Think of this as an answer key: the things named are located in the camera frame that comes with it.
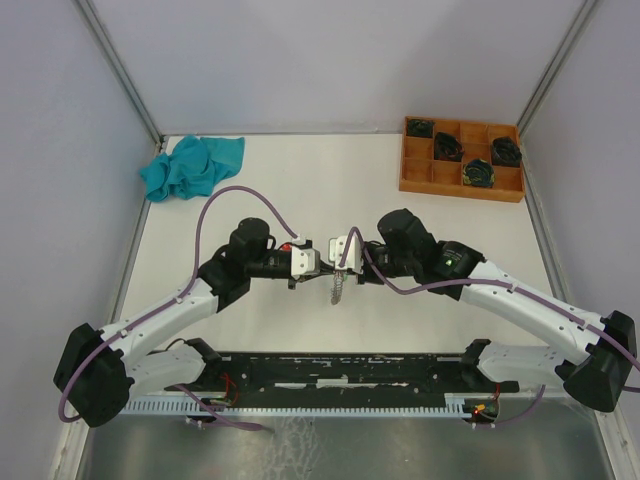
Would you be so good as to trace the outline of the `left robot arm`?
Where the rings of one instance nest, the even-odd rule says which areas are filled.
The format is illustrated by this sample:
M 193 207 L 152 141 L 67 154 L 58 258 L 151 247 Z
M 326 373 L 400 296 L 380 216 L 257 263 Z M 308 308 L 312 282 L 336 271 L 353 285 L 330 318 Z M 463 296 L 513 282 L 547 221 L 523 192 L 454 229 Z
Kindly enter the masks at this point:
M 53 378 L 62 403 L 88 426 L 99 427 L 137 395 L 191 383 L 212 389 L 221 366 L 203 341 L 189 340 L 174 353 L 160 352 L 158 346 L 239 300 L 254 278 L 285 280 L 294 288 L 332 271 L 311 241 L 279 249 L 265 221 L 246 218 L 228 243 L 166 299 L 110 326 L 95 329 L 84 323 L 70 333 Z

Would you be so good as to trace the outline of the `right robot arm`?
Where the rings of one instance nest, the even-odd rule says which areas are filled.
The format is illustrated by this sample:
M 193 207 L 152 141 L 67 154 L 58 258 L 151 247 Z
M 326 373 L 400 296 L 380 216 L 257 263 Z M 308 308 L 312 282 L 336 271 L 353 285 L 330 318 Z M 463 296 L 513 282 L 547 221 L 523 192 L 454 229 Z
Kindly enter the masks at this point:
M 388 286 L 400 295 L 430 292 L 484 309 L 541 340 L 513 346 L 475 340 L 458 368 L 467 389 L 519 382 L 560 388 L 593 410 L 610 413 L 638 368 L 634 320 L 607 316 L 544 294 L 509 275 L 485 256 L 457 241 L 438 241 L 407 209 L 383 216 L 382 239 L 366 242 L 352 228 L 339 267 L 356 261 L 359 280 Z

